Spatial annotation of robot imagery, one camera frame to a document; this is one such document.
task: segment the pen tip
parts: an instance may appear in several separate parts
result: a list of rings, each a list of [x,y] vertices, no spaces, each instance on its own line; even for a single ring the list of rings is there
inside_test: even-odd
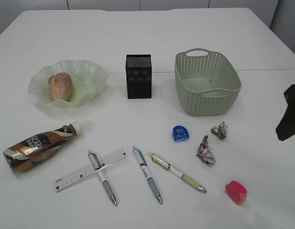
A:
[[[160,195],[157,195],[157,200],[159,201],[159,203],[160,204],[162,204],[163,202],[162,202],[162,198],[161,198],[161,196]]]
[[[117,202],[117,200],[115,199],[115,197],[112,197],[112,198],[111,198],[111,201],[112,201],[112,203],[113,203],[115,206],[118,206],[118,202]]]
[[[199,189],[199,191],[206,193],[206,190],[204,189],[204,187],[200,186],[198,189]]]

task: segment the black object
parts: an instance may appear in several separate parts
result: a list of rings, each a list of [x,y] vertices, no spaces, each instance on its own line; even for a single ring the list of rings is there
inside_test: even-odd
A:
[[[128,99],[150,99],[152,97],[151,55],[126,55],[125,69]]]
[[[284,92],[284,97],[288,106],[281,122],[275,129],[277,137],[281,141],[295,135],[295,84]]]

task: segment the basket handle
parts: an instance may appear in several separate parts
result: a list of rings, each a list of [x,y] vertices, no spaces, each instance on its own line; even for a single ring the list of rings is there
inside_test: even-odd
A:
[[[183,54],[188,57],[188,58],[191,58],[191,57],[195,57],[195,56],[188,56],[187,54],[190,53],[190,52],[194,52],[194,51],[203,51],[203,52],[206,52],[207,54],[205,56],[208,56],[210,54],[210,50],[207,50],[207,49],[200,49],[200,48],[196,48],[196,49],[190,49],[188,51],[185,51],[183,52]]]
[[[221,95],[221,96],[207,96],[207,95],[205,95],[205,94],[212,93],[212,92],[225,92],[225,95]],[[229,91],[229,90],[216,88],[216,89],[211,89],[211,90],[208,90],[205,92],[201,92],[200,96],[203,98],[225,98],[225,97],[228,97],[230,95],[230,93],[231,93],[231,91]]]

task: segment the white bottle cap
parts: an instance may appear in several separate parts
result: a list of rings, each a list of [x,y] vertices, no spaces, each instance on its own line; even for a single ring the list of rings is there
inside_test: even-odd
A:
[[[75,121],[75,122],[71,123],[71,125],[75,129],[76,135],[80,135],[82,133],[82,126],[78,121]]]

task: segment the grey pen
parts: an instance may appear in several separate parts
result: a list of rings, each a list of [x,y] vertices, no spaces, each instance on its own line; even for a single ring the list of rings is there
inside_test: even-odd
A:
[[[90,150],[88,151],[88,157],[94,167],[95,170],[98,170],[99,168],[101,168],[101,163],[99,161],[99,159],[97,158],[96,154],[95,153],[92,153]],[[113,193],[109,183],[108,183],[108,180],[105,178],[104,176],[104,173],[103,171],[100,171],[98,172],[98,176],[101,180],[101,183],[103,184],[103,187],[110,199],[110,201],[115,205],[117,206],[118,205],[118,202],[117,202],[117,199],[115,197],[115,194]]]
[[[153,178],[148,173],[147,164],[146,164],[146,162],[144,160],[144,157],[143,157],[141,151],[136,146],[132,147],[132,151],[133,151],[137,161],[139,162],[139,164],[141,166],[141,170],[143,171],[143,174],[147,179],[147,182],[148,182],[149,187],[151,188],[151,190],[153,192],[153,195],[156,197],[157,201],[160,204],[162,204],[162,197],[160,195],[160,192],[159,192]]]

